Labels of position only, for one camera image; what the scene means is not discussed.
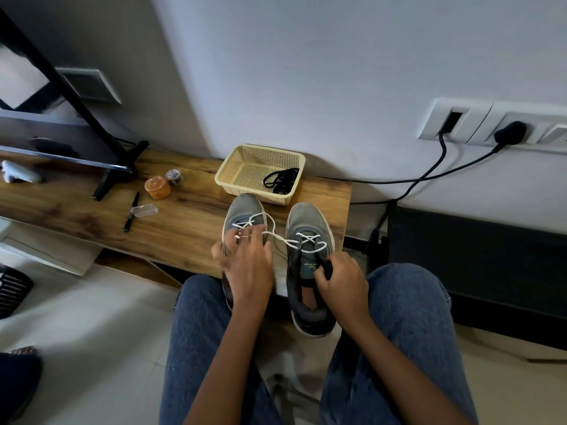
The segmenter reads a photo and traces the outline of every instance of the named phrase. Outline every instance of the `black plug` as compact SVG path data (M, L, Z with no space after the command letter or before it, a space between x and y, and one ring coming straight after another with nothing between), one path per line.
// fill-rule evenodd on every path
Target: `black plug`
M521 121L514 121L501 130L494 133L494 141L498 143L494 149L493 153L500 152L507 145L519 144L524 139L526 131L528 130L528 125Z

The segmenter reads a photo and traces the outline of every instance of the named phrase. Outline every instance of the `wooden table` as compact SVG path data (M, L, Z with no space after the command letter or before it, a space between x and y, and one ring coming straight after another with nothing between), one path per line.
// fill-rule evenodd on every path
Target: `wooden table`
M210 249L221 239L224 218L234 199L214 181L221 161L146 149L136 163L137 178L116 185L96 202L92 193L102 176L99 168L0 152L0 160L4 159L42 172L46 182L0 181L0 216L195 273L221 276ZM165 200L152 200L144 191L145 179L164 175L171 168L181 170L183 182ZM154 203L159 212L134 218L131 231L124 233L137 191L141 192L139 205ZM290 205L264 207L284 227L295 203L315 204L329 222L336 250L341 250L350 199L351 184L305 176Z

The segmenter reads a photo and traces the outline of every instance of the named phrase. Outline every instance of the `forearm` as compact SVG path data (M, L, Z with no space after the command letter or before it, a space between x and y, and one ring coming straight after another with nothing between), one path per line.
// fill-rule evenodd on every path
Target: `forearm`
M441 390L400 352L370 317L349 333L408 425L472 425Z
M239 424L261 314L235 308L184 425Z

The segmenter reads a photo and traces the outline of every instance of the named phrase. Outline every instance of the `gray shoe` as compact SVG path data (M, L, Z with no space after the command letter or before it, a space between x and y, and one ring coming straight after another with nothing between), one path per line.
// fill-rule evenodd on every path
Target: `gray shoe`
M250 217L258 213L264 213L264 206L262 206L262 203L260 203L254 195L242 194L234 199L226 214L221 236L225 256L226 247L224 246L224 235L229 229L245 228L249 225L267 225L265 214L258 215L250 221ZM226 279L224 272L222 273L222 290L226 298L226 304L229 306L229 309L232 310L232 291L230 290L229 281Z
M295 327L311 337L322 337L335 327L335 317L323 301L315 283L315 270L323 265L330 278L328 257L335 251L335 239L320 210L311 203L297 203L287 218L286 239L297 241L299 249L287 247L287 299ZM303 304L302 287L312 288L317 308Z

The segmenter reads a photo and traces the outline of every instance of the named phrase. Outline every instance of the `television screen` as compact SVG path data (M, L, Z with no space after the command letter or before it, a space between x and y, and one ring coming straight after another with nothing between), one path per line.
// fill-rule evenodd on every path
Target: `television screen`
M1 10L0 149L128 170L122 146Z

